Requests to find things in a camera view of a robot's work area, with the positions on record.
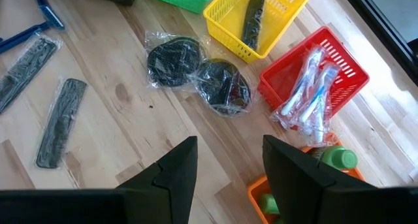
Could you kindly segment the red plastic basket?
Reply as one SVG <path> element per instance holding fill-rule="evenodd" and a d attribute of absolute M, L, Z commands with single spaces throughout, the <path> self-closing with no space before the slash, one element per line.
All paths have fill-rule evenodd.
<path fill-rule="evenodd" d="M 335 63 L 341 68 L 330 89 L 332 114 L 336 114 L 368 83 L 367 72 L 357 63 L 331 29 L 323 26 L 260 74 L 258 91 L 271 109 L 276 109 L 289 98 L 304 57 L 311 48 L 316 46 L 322 46 L 328 52 L 326 62 Z"/>

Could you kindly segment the blue white toothbrush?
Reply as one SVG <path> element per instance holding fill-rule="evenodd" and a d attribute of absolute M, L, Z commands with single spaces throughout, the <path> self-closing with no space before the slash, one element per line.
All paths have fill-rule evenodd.
<path fill-rule="evenodd" d="M 340 72 L 340 67 L 326 62 L 308 98 L 297 112 L 298 127 L 322 127 L 328 108 L 330 87 Z"/>
<path fill-rule="evenodd" d="M 330 106 L 328 100 L 321 97 L 308 119 L 305 121 L 301 132 L 307 143 L 312 147 L 323 147 L 328 144 L 327 134 L 330 131 Z"/>

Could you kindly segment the black round hairbrush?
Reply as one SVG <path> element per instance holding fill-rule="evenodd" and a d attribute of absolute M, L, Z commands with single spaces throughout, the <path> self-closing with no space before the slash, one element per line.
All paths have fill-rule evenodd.
<path fill-rule="evenodd" d="M 149 85 L 153 88 L 182 89 L 208 59 L 210 38 L 147 31 L 145 49 Z"/>
<path fill-rule="evenodd" d="M 220 116 L 239 116 L 252 107 L 251 85 L 225 59 L 207 59 L 189 78 L 206 105 Z"/>

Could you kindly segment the blue disposable razor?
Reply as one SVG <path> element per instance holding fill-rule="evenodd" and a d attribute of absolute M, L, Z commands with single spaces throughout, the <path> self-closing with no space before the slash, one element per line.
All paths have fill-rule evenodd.
<path fill-rule="evenodd" d="M 45 31 L 49 28 L 50 28 L 50 26 L 46 22 L 44 22 L 42 24 L 38 24 L 38 25 L 34 25 L 32 27 L 29 27 L 25 31 L 22 31 L 21 33 L 18 33 L 17 35 L 15 35 L 15 36 L 7 39 L 7 40 L 2 40 L 0 42 L 0 55 L 9 51 L 10 49 L 14 48 L 15 46 L 25 42 L 36 31 Z"/>
<path fill-rule="evenodd" d="M 48 0 L 37 0 L 37 4 L 41 12 L 44 15 L 46 22 L 48 23 L 50 27 L 53 27 L 57 30 L 65 29 L 64 23 L 59 19 L 58 15 L 54 12 Z"/>

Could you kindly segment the yellow plastic basket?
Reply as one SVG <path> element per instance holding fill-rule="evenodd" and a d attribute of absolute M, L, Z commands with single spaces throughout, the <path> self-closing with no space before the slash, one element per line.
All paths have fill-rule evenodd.
<path fill-rule="evenodd" d="M 256 50 L 241 41 L 249 0 L 212 0 L 204 9 L 208 33 L 246 63 L 264 59 L 308 0 L 265 0 Z"/>

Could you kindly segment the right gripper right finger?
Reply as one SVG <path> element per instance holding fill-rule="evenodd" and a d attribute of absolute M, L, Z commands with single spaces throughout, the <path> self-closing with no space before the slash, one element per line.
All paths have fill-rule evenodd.
<path fill-rule="evenodd" d="M 354 224 L 355 203 L 342 195 L 374 186 L 272 136 L 263 136 L 263 163 L 285 224 Z"/>

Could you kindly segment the orange plastic basket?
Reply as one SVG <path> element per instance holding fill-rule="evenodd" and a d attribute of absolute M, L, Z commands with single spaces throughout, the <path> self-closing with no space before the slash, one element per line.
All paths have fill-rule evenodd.
<path fill-rule="evenodd" d="M 334 146 L 342 146 L 342 144 L 340 142 L 337 142 Z M 301 150 L 304 153 L 308 153 L 311 149 L 313 148 L 307 146 L 301 148 Z M 354 178 L 364 181 L 362 174 L 356 167 L 351 169 L 342 169 L 341 171 Z M 258 205 L 258 200 L 263 193 L 271 193 L 270 185 L 266 176 L 262 176 L 256 182 L 253 182 L 251 185 L 248 186 L 249 200 L 255 208 L 255 211 L 257 212 L 263 224 L 284 224 L 283 220 L 281 220 L 280 215 L 269 215 L 262 213 Z"/>

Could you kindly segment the red white toothbrush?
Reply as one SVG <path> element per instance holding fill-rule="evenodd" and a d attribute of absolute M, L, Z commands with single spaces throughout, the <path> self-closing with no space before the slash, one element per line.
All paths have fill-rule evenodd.
<path fill-rule="evenodd" d="M 270 116 L 271 120 L 280 122 L 286 129 L 294 125 L 294 118 L 309 97 L 318 75 L 319 65 L 325 57 L 326 51 L 320 46 L 315 46 L 305 55 L 289 98 L 275 109 Z"/>

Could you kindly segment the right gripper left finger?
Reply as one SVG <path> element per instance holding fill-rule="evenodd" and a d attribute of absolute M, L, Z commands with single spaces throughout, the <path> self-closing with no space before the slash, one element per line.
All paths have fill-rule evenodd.
<path fill-rule="evenodd" d="M 197 137 L 189 136 L 119 185 L 126 194 L 126 224 L 188 224 L 197 165 Z"/>

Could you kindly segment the black comb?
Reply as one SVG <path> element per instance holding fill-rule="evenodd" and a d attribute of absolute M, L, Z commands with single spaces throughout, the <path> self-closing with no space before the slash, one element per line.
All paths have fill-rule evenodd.
<path fill-rule="evenodd" d="M 8 71 L 0 77 L 0 115 L 11 106 L 54 54 L 62 41 L 35 32 Z"/>
<path fill-rule="evenodd" d="M 39 146 L 35 160 L 39 168 L 57 169 L 60 166 L 87 87 L 84 81 L 75 78 L 64 81 Z"/>
<path fill-rule="evenodd" d="M 259 45 L 264 7 L 265 0 L 249 0 L 246 9 L 241 41 L 254 51 L 257 51 Z"/>

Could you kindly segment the small green bottle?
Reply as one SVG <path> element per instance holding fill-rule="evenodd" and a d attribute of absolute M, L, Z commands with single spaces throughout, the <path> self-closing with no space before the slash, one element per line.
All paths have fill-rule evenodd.
<path fill-rule="evenodd" d="M 355 168 L 358 164 L 356 153 L 353 150 L 345 149 L 343 146 L 313 148 L 308 154 L 340 170 Z"/>
<path fill-rule="evenodd" d="M 258 200 L 259 208 L 262 213 L 269 215 L 279 215 L 280 211 L 276 200 L 271 193 L 263 193 Z"/>

